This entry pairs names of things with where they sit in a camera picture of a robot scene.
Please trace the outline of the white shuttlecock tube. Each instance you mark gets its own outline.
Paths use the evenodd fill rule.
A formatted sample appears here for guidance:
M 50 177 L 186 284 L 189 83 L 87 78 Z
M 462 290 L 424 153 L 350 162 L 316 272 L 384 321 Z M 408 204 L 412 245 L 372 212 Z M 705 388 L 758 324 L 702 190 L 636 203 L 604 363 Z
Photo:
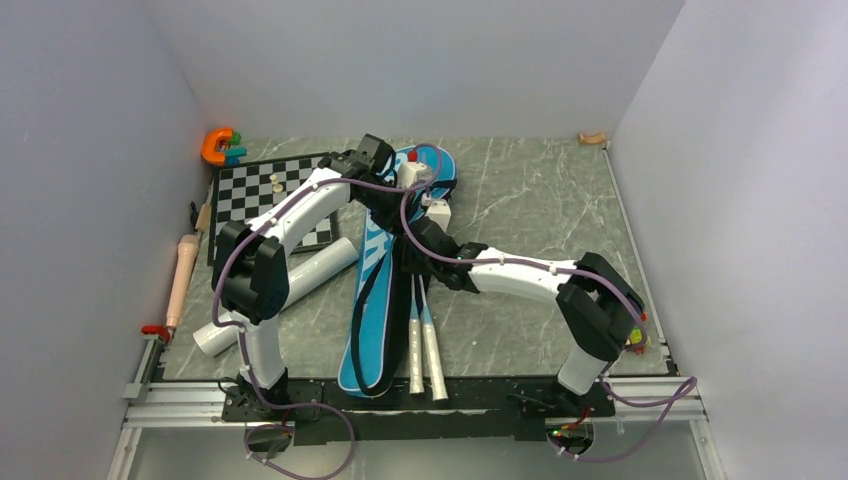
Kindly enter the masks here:
M 283 308 L 291 306 L 306 294 L 351 266 L 359 252 L 351 241 L 343 237 L 312 255 L 289 274 L 290 294 Z M 238 328 L 218 327 L 213 322 L 193 333 L 195 344 L 208 357 L 214 357 L 237 342 Z

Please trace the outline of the blue badminton racket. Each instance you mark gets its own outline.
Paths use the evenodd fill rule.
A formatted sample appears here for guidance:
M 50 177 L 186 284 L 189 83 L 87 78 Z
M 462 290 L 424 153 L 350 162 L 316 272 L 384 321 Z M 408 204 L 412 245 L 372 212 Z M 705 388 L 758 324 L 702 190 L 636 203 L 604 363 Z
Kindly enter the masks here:
M 419 304 L 417 300 L 419 282 L 416 276 L 411 281 L 411 305 L 408 323 L 408 367 L 409 393 L 420 395 L 425 391 L 423 380 L 422 333 Z
M 448 391 L 443 373 L 438 336 L 426 293 L 427 285 L 423 276 L 418 277 L 417 294 L 420 295 L 419 315 L 422 322 L 423 345 L 427 369 L 429 372 L 432 399 L 434 402 L 448 400 Z

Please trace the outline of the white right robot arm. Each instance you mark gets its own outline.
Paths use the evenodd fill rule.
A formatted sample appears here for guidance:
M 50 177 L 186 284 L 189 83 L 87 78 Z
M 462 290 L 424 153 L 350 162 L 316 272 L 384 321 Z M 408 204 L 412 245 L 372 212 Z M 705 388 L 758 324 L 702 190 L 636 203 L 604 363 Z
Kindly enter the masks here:
M 642 298 L 597 253 L 576 261 L 539 260 L 482 243 L 459 245 L 424 217 L 402 228 L 417 262 L 449 289 L 513 295 L 559 309 L 574 343 L 550 391 L 564 415 L 588 404 L 596 380 L 619 359 L 632 331 L 643 327 Z

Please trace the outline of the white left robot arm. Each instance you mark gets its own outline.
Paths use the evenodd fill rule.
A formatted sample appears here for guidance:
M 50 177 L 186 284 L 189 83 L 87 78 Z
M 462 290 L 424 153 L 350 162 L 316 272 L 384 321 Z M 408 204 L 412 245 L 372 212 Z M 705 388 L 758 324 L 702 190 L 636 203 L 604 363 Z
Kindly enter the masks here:
M 350 202 L 366 206 L 373 221 L 397 231 L 408 214 L 404 200 L 428 190 L 439 166 L 422 162 L 416 148 L 397 160 L 384 140 L 367 134 L 359 145 L 321 157 L 295 190 L 248 222 L 230 221 L 216 237 L 213 322 L 235 329 L 242 355 L 238 374 L 250 390 L 248 407 L 264 420 L 288 402 L 288 368 L 280 351 L 278 315 L 290 296 L 288 259 L 320 220 Z

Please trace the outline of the blue racket cover bag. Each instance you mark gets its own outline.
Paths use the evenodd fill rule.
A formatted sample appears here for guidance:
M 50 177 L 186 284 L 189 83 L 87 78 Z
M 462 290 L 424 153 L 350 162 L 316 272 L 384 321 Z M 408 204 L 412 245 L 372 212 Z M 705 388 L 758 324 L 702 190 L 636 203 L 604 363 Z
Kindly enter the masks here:
M 375 398 L 392 385 L 408 349 L 412 275 L 402 273 L 395 236 L 365 215 L 353 315 L 337 382 L 350 396 Z

